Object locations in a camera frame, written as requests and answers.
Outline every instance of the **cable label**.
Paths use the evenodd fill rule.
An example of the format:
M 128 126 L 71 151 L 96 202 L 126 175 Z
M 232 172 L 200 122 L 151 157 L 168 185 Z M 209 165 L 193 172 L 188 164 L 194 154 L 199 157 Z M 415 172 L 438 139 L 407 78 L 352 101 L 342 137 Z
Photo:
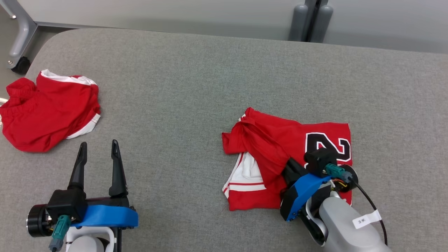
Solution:
M 373 213 L 366 214 L 354 219 L 353 224 L 355 225 L 356 229 L 360 229 L 363 226 L 366 226 L 372 222 L 377 222 L 379 220 L 381 220 L 381 215 L 379 214 L 378 210 L 375 210 Z

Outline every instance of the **garment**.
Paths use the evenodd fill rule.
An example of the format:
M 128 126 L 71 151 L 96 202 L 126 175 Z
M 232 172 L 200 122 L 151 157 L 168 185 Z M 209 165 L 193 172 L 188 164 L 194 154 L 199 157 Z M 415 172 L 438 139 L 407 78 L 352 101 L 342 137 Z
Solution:
M 0 107 L 3 134 L 17 149 L 46 152 L 63 139 L 93 130 L 100 118 L 98 86 L 84 76 L 59 76 L 43 70 L 36 85 L 20 78 L 6 87 Z
M 248 108 L 230 133 L 222 133 L 226 154 L 239 154 L 223 187 L 229 209 L 280 208 L 289 158 L 306 168 L 307 151 L 331 148 L 339 165 L 352 165 L 350 129 L 344 123 L 300 124 Z M 351 193 L 346 195 L 351 200 Z

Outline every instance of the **teal connector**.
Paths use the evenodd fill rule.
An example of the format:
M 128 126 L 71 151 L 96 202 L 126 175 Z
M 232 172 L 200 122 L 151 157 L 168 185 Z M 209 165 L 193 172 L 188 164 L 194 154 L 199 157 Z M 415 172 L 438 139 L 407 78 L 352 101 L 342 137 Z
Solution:
M 350 180 L 349 178 L 352 177 L 352 174 L 348 171 L 345 171 L 344 168 L 341 168 L 337 165 L 334 164 L 328 164 L 325 166 L 325 170 L 327 172 L 328 175 L 334 177 L 334 178 L 340 178 L 342 179 L 344 182 L 349 183 Z
M 59 216 L 59 218 L 57 219 L 56 227 L 52 234 L 53 239 L 50 242 L 50 246 L 48 246 L 48 248 L 52 252 L 60 251 L 62 245 L 64 244 L 64 237 L 67 234 L 67 231 L 69 231 L 70 225 L 72 225 L 70 216 L 68 215 Z

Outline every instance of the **white wall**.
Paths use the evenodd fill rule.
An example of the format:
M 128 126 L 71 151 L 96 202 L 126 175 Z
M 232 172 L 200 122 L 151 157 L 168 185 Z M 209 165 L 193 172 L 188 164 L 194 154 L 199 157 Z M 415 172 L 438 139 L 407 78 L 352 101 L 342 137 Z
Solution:
M 18 0 L 37 22 L 287 39 L 304 0 Z M 448 53 L 446 0 L 328 0 L 324 43 Z

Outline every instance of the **gray table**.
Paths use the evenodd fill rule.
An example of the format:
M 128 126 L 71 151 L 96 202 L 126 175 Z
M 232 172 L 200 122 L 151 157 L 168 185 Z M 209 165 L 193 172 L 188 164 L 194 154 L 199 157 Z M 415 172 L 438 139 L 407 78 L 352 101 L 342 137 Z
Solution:
M 301 123 L 348 122 L 353 165 L 390 247 L 448 249 L 447 55 L 86 29 L 48 41 L 27 77 L 46 68 L 95 80 L 102 116 L 48 153 L 22 153 L 0 137 L 0 251 L 47 250 L 48 238 L 28 235 L 26 215 L 67 186 L 83 141 L 85 191 L 106 196 L 112 139 L 140 215 L 123 232 L 124 252 L 319 251 L 278 210 L 228 210 L 221 188 L 236 156 L 224 154 L 220 133 L 248 106 Z M 359 191 L 353 206 L 372 211 Z

